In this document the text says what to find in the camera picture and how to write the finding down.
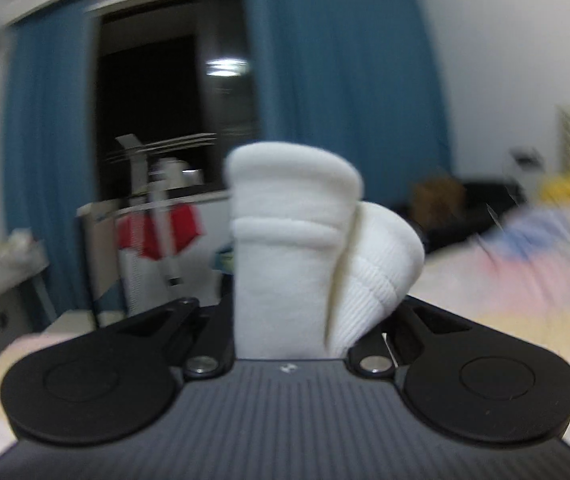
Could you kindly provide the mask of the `beige air purifier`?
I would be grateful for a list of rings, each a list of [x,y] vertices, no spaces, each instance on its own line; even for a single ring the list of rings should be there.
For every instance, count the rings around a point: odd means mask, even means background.
[[[117,200],[88,203],[77,209],[84,287],[95,330],[128,315],[117,242]]]

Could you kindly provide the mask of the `wall power socket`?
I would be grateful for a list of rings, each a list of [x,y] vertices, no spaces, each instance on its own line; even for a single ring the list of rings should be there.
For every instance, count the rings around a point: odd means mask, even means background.
[[[522,171],[543,171],[544,157],[535,148],[511,148],[509,156]]]

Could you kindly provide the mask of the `blue curtain right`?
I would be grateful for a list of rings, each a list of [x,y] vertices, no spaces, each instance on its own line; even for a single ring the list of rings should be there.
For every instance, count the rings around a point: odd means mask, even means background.
[[[245,10],[264,139],[343,156],[385,206],[450,169],[419,0],[245,0]]]

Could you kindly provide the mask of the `blue curtain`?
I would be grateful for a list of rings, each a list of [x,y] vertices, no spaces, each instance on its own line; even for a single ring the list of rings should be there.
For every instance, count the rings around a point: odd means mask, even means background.
[[[264,139],[343,156],[385,206],[450,169],[419,0],[245,0],[245,10]]]
[[[5,223],[43,242],[46,291],[58,314],[86,305],[76,214],[96,198],[89,4],[58,1],[13,26],[4,97]]]

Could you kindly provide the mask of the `pastel bed sheet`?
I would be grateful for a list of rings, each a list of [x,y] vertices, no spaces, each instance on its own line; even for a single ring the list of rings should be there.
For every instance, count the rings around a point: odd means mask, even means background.
[[[520,208],[431,254],[409,297],[570,364],[570,206]],[[0,355],[0,387],[37,336]],[[538,443],[470,443],[422,422],[390,382],[329,361],[242,360],[189,382],[151,425],[115,442],[20,438],[0,400],[0,479],[570,479],[570,423]]]

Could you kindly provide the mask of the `black sofa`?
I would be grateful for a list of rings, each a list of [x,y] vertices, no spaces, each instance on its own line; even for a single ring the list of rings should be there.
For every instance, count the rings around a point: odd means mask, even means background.
[[[522,187],[515,181],[504,179],[460,181],[465,188],[463,214],[444,226],[424,229],[411,217],[409,201],[391,209],[411,223],[419,232],[427,254],[465,242],[469,237],[482,234],[496,226],[503,214],[520,206],[526,200]]]

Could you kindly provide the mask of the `dark window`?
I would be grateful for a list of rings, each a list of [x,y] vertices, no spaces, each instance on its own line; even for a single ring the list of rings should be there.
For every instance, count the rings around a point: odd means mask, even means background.
[[[126,200],[133,154],[219,191],[227,153],[259,136],[243,0],[159,0],[102,16],[94,143],[100,195]]]

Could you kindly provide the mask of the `garment steamer stand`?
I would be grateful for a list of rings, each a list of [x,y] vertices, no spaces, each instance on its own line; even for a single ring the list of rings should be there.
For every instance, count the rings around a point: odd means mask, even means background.
[[[163,284],[173,292],[182,283],[178,256],[170,255],[169,210],[172,206],[186,205],[171,200],[174,191],[203,184],[198,170],[183,160],[168,158],[170,152],[183,152],[193,148],[210,148],[215,144],[213,133],[196,133],[166,141],[143,143],[133,134],[118,136],[124,157],[130,164],[133,195],[130,207],[119,212],[118,218],[134,211],[149,210],[158,222],[163,259],[158,264]]]

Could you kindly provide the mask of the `red garment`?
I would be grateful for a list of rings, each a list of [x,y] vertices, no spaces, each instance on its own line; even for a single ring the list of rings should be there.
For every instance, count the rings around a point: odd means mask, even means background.
[[[158,222],[151,211],[134,211],[119,217],[116,232],[119,250],[134,249],[139,257],[153,261],[163,259]],[[193,206],[178,205],[170,208],[171,256],[178,256],[204,233],[198,212]]]

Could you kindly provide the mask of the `blue curtain left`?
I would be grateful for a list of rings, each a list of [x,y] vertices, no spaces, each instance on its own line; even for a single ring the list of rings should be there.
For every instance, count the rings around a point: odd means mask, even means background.
[[[46,291],[58,314],[86,305],[76,214],[96,198],[89,4],[58,1],[13,26],[4,97],[5,223],[43,242]]]

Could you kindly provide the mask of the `white dressing table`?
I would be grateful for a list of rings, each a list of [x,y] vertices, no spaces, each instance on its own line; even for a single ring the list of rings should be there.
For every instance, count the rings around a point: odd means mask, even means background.
[[[17,229],[0,239],[0,352],[55,320],[44,283],[48,267],[44,244],[29,230]]]

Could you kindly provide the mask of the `white sweatshirt garment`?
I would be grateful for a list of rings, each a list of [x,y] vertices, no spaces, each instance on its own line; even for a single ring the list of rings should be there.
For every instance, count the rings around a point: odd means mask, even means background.
[[[227,156],[225,178],[242,360],[341,359],[422,273],[419,234],[363,200],[361,176],[346,159],[258,142]]]

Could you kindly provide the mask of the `brown paper bag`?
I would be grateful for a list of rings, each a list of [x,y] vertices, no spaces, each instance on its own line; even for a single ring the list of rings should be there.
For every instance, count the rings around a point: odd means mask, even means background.
[[[444,226],[463,214],[465,188],[460,181],[444,176],[417,183],[412,191],[412,219],[424,229]]]

